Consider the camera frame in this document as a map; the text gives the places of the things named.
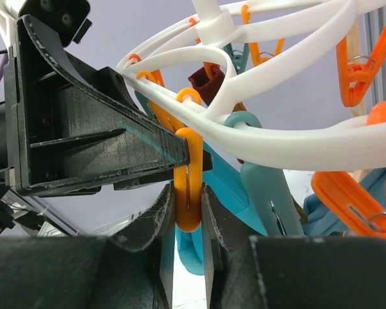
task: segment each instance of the blue fabric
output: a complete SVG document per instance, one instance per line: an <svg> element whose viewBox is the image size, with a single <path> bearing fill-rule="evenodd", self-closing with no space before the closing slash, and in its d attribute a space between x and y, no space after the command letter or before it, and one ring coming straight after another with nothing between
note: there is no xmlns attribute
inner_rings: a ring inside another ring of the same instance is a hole
<svg viewBox="0 0 386 309"><path fill-rule="evenodd" d="M254 206L250 203L246 189L243 187L240 174L229 163L224 161L209 145L203 146L213 158L213 169L203 173L207 183L220 202L239 219L257 232L266 235ZM203 241L201 227L193 233L182 232L176 227L179 257L186 269L195 275L204 275Z"/></svg>
<svg viewBox="0 0 386 309"><path fill-rule="evenodd" d="M360 185L386 208L386 168L374 169L360 182ZM303 226L308 236L328 236L333 232L349 230L315 194L304 200L303 208L309 216L308 223Z"/></svg>

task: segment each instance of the metal frame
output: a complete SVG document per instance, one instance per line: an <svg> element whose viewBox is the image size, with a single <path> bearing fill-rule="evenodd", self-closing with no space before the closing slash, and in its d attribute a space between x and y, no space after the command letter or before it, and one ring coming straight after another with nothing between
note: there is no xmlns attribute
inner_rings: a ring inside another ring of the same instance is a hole
<svg viewBox="0 0 386 309"><path fill-rule="evenodd" d="M386 6L365 14L367 50L372 51L386 25ZM372 105L386 101L386 61L372 84Z"/></svg>

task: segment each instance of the maroon fabric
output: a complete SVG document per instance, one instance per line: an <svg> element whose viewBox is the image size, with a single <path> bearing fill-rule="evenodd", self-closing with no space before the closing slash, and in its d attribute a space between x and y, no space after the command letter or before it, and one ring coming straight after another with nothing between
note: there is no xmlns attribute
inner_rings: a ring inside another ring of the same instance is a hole
<svg viewBox="0 0 386 309"><path fill-rule="evenodd" d="M197 72L194 72L188 78L188 81L192 84L193 89L200 94L201 99L207 106L212 103L225 79L225 74L217 66L211 66L211 68L214 74L212 80L207 77L205 67L202 67Z"/></svg>

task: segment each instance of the white plastic hanger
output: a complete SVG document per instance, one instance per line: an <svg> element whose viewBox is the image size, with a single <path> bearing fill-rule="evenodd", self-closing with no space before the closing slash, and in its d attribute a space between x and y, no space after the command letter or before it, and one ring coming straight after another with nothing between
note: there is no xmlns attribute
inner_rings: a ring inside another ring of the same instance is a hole
<svg viewBox="0 0 386 309"><path fill-rule="evenodd" d="M211 143L248 162L305 171L386 166L386 123L365 127L365 121L362 121L363 126L357 126L358 122L355 120L354 123L351 122L353 127L350 127L350 122L346 122L342 126L307 131L256 129L245 125L232 129L221 125L236 102L262 93L306 69L343 39L357 16L386 5L386 0L245 1L222 6L219 15L214 5L215 0L193 2L205 21L202 20L185 32L176 31L183 24L189 26L187 18L145 42L142 48L135 48L131 53L148 53L151 51L150 46L157 46L157 40L172 32L173 38L165 46L138 64L127 67L127 56L122 59L118 70L130 86L195 129ZM229 21L230 13L238 14L243 4L249 5L251 12L295 6L310 7L269 21L235 26ZM211 14L205 10L208 7L213 10ZM232 41L269 41L312 30L315 31L298 44L238 76L227 54L219 49ZM198 35L204 44L183 47ZM154 71L190 61L212 62L226 67L225 81L207 109L199 107L188 98L180 104L174 100L176 94L172 91L153 86L146 80L136 80L136 74L141 70ZM315 159L310 160L306 153L314 154ZM361 153L361 156L353 156L352 153Z"/></svg>

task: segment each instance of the black plastic bracket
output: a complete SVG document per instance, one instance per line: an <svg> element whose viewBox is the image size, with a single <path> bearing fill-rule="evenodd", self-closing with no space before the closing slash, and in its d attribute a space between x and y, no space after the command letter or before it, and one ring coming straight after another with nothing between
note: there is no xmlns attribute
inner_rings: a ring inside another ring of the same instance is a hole
<svg viewBox="0 0 386 309"><path fill-rule="evenodd" d="M174 190L113 238L0 238L0 309L171 309Z"/></svg>
<svg viewBox="0 0 386 309"><path fill-rule="evenodd" d="M202 195L211 309L386 309L386 239L267 238Z"/></svg>
<svg viewBox="0 0 386 309"><path fill-rule="evenodd" d="M5 69L7 185L57 196L146 176L153 182L189 163L187 142L138 111L117 72L69 55L33 16L17 20L16 35Z"/></svg>
<svg viewBox="0 0 386 309"><path fill-rule="evenodd" d="M79 43L91 26L87 0L25 0L19 17L32 15L59 34L63 47Z"/></svg>
<svg viewBox="0 0 386 309"><path fill-rule="evenodd" d="M203 172L210 171L213 169L213 161L212 161L212 155L203 150ZM129 190L134 189L137 187L142 187L144 185L148 185L152 182L166 182L169 180L173 180L174 177L174 171L172 170L166 170L160 173L156 173L152 176L142 176L137 179L131 179L131 180L125 180L122 182L116 182L113 187L115 190Z"/></svg>

